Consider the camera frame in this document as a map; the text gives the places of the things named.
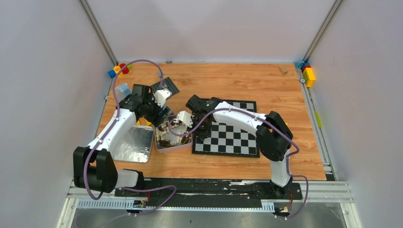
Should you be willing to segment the folding chess board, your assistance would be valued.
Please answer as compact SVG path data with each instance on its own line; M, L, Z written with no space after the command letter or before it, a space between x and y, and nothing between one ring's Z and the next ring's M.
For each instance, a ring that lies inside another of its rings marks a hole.
M193 154L223 155L259 158L260 152L254 135L225 123L212 123L211 137L203 141L195 136Z

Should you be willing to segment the silver tin lid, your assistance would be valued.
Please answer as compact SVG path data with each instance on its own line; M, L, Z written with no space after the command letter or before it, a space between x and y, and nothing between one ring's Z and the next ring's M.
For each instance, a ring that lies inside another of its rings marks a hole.
M116 161L146 163L154 141L154 128L145 125L131 127L111 153Z

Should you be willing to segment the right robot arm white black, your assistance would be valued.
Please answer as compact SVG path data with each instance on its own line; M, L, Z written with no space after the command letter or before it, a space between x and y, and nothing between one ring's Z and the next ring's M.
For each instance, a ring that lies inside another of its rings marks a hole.
M202 99L193 95L186 107L192 120L189 132L197 143L196 149L213 153L249 153L263 155L270 161L271 191L277 198L290 193L292 177L287 157L295 147L293 134L282 117L274 111L259 114L230 105L213 97Z

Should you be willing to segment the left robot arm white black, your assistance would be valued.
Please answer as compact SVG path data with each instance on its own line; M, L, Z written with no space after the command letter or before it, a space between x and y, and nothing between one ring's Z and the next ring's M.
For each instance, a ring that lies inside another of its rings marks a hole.
M103 131L87 146L78 146L74 150L74 185L105 193L127 187L132 195L141 196L146 186L143 173L118 170L111 153L139 118L145 118L154 126L160 125L170 111L166 101L171 96L171 91L166 88L153 91L150 86L135 84L131 94L118 100L116 110Z

